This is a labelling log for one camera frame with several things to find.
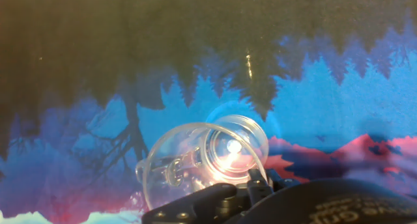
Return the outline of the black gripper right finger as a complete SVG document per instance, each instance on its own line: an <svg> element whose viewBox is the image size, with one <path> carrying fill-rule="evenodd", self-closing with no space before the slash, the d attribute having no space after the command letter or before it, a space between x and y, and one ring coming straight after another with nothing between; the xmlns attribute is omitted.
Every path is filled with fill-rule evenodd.
<svg viewBox="0 0 417 224"><path fill-rule="evenodd" d="M259 169L250 169L248 171L250 179L247 182L247 190L251 205L261 202L279 190L300 184L296 179L282 178L273 169L267 169L265 173L266 178L262 176Z"/></svg>

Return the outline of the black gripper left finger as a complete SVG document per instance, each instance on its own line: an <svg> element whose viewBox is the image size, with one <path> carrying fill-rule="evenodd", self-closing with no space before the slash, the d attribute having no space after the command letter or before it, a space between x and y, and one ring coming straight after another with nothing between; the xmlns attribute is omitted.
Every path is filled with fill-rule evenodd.
<svg viewBox="0 0 417 224"><path fill-rule="evenodd" d="M242 211L238 188L215 184L148 211L142 224L223 223Z"/></svg>

